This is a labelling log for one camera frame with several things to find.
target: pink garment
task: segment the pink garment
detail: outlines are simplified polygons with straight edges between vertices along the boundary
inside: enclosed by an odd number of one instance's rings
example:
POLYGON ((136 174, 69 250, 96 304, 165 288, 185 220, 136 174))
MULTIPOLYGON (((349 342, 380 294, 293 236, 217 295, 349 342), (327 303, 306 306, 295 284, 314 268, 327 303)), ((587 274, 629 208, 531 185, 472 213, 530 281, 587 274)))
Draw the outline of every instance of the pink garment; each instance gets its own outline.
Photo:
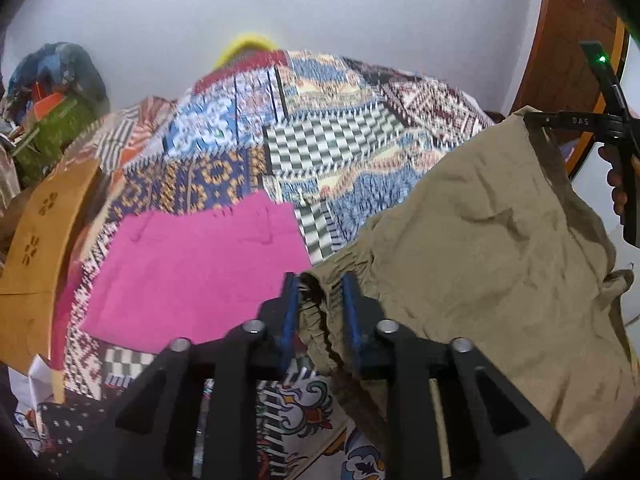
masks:
POLYGON ((310 266, 291 204, 265 192, 223 210, 127 216, 94 281, 82 324, 124 348, 157 353, 177 337, 219 339, 310 266))

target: black and white checkered patch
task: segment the black and white checkered patch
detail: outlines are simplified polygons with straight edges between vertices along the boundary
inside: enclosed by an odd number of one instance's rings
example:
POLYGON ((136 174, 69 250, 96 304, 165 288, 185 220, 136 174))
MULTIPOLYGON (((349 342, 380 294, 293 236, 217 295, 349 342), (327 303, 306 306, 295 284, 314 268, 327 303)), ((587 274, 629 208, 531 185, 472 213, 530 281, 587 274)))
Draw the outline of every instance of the black and white checkered patch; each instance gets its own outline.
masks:
POLYGON ((131 376, 135 379, 154 360, 154 354, 136 352, 119 346, 109 346, 104 355, 102 371, 107 376, 131 376))
POLYGON ((374 152, 402 131, 402 123, 384 104, 355 114, 265 126, 267 162, 272 174, 327 171, 374 152))
POLYGON ((294 212, 312 265, 331 256, 344 245, 325 202, 297 207, 294 212))

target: metal bolt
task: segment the metal bolt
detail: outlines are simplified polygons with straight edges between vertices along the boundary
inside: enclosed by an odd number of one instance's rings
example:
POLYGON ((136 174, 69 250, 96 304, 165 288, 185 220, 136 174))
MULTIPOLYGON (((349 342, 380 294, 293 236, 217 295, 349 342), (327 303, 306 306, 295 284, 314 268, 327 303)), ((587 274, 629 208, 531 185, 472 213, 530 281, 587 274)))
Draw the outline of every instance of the metal bolt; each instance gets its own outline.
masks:
POLYGON ((400 326, 393 319, 380 320, 376 325, 376 330, 383 334, 392 334, 393 332, 397 332, 398 328, 400 328, 400 326))
POLYGON ((250 334, 258 334, 264 330, 265 324, 259 319, 250 319, 242 323, 242 329, 250 334))
POLYGON ((171 341, 171 345, 169 348, 174 352, 184 352, 191 346, 191 341, 187 338, 179 337, 178 339, 174 339, 171 341))
POLYGON ((471 351, 474 344, 466 337, 457 337, 451 342, 451 346, 456 352, 465 353, 471 351))

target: brown cardboard panel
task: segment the brown cardboard panel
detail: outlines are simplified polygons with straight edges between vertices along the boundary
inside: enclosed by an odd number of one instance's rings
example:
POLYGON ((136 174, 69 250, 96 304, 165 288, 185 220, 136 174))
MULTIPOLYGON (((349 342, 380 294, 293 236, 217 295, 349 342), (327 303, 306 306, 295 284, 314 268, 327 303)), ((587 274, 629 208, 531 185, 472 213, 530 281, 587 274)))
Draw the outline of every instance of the brown cardboard panel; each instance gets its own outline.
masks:
POLYGON ((44 180, 15 231, 0 279, 0 361, 23 374, 36 354, 49 357, 56 291, 99 172, 89 160, 44 180))

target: brown door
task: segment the brown door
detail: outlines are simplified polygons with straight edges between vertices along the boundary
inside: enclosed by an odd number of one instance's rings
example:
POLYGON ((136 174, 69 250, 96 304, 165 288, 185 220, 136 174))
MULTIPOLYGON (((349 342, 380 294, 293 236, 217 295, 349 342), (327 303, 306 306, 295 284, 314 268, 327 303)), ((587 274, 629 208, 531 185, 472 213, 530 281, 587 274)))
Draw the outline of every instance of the brown door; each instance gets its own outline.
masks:
POLYGON ((546 112, 591 112, 598 83, 578 46, 598 40, 612 53, 617 17, 607 0, 543 0, 538 29, 512 111, 531 105, 546 112))

